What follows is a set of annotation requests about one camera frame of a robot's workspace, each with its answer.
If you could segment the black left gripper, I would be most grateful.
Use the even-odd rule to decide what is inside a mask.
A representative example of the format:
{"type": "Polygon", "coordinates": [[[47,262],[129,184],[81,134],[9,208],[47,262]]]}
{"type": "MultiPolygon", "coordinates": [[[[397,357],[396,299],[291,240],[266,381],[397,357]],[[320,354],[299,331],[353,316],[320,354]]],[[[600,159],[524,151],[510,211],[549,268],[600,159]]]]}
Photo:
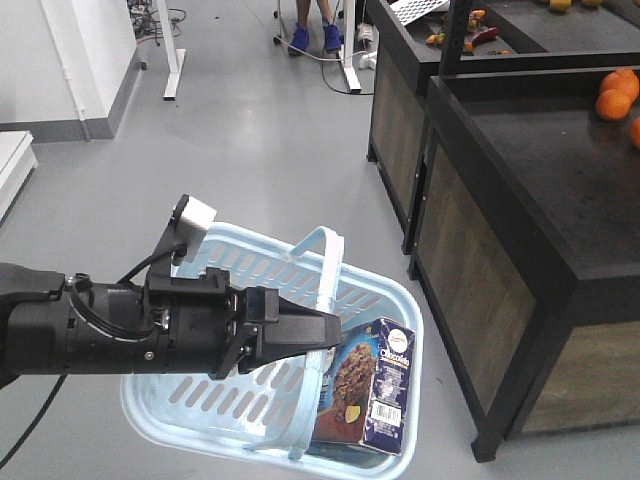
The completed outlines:
{"type": "Polygon", "coordinates": [[[226,270],[208,267],[198,278],[147,273],[145,309],[159,323],[157,365],[147,373],[207,373],[224,379],[234,368],[249,373],[278,359],[277,344],[328,349],[341,341],[338,316],[279,298],[276,289],[230,285],[226,270]]]}

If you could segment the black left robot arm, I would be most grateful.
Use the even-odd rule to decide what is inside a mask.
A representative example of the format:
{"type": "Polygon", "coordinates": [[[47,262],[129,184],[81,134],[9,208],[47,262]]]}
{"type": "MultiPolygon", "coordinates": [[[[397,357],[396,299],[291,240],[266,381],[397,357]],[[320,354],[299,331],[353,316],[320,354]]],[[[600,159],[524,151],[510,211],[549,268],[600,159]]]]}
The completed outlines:
{"type": "Polygon", "coordinates": [[[143,286],[1,266],[1,383],[21,375],[195,374],[226,378],[340,342],[339,318],[227,271],[149,271],[143,286]]]}

